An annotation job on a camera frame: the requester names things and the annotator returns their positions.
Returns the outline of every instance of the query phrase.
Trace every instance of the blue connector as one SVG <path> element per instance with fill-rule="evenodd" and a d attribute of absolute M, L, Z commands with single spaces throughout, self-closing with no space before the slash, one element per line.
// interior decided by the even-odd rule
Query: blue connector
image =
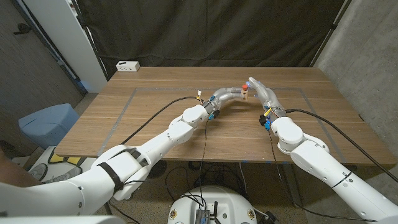
<path fill-rule="evenodd" d="M 271 123 L 269 121 L 267 121 L 267 123 L 264 125 L 264 127 L 266 127 L 267 131 L 269 131 L 269 129 L 271 128 L 270 124 Z"/>

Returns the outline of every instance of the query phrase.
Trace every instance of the black curtain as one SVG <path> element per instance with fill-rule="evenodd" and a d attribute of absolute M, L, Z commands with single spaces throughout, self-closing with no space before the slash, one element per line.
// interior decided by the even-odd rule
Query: black curtain
<path fill-rule="evenodd" d="M 78 0 L 109 75 L 141 66 L 307 67 L 344 0 Z"/>

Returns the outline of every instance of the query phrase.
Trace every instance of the power strip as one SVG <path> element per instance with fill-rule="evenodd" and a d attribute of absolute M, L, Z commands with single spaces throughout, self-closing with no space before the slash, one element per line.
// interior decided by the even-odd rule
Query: power strip
<path fill-rule="evenodd" d="M 136 72 L 139 69 L 139 62 L 120 61 L 116 68 L 119 72 Z"/>

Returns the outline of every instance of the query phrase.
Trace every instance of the black strap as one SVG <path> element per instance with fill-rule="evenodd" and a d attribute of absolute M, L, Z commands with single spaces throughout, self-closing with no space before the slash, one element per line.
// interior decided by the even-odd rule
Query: black strap
<path fill-rule="evenodd" d="M 353 173 L 353 172 L 350 171 L 349 174 L 346 175 L 346 177 L 343 178 L 343 180 L 347 179 L 347 177 L 349 177 L 352 173 Z M 341 184 L 343 180 L 341 180 L 340 182 L 338 182 L 336 185 L 332 186 L 332 188 L 333 188 L 333 187 L 336 187 L 336 186 L 339 185 L 339 184 Z"/>
<path fill-rule="evenodd" d="M 120 181 L 119 176 L 115 173 L 115 171 L 112 169 L 111 166 L 109 166 L 107 163 L 102 162 L 98 164 L 102 169 L 105 170 L 105 172 L 108 173 L 108 175 L 112 178 L 114 182 L 114 190 L 113 194 L 115 194 L 118 190 L 123 189 L 123 182 Z"/>

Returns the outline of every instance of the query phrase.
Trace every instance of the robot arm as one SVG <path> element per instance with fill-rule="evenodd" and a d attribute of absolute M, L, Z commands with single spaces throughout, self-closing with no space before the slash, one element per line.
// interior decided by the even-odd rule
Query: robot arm
<path fill-rule="evenodd" d="M 203 106 L 186 109 L 167 130 L 145 144 L 115 146 L 100 155 L 89 171 L 66 181 L 28 188 L 0 183 L 0 212 L 9 217 L 90 215 L 112 196 L 129 198 L 142 184 L 135 180 L 146 179 L 171 148 L 188 141 L 199 122 L 215 117 L 221 105 L 233 98 L 243 98 L 237 88 L 220 89 Z"/>
<path fill-rule="evenodd" d="M 249 82 L 257 90 L 263 106 L 283 108 L 271 89 L 253 78 Z M 279 137 L 281 152 L 290 154 L 297 166 L 329 185 L 361 218 L 377 220 L 378 223 L 398 222 L 397 205 L 341 165 L 329 154 L 323 141 L 303 133 L 290 118 L 285 117 L 283 109 L 279 110 L 279 115 L 271 129 Z"/>

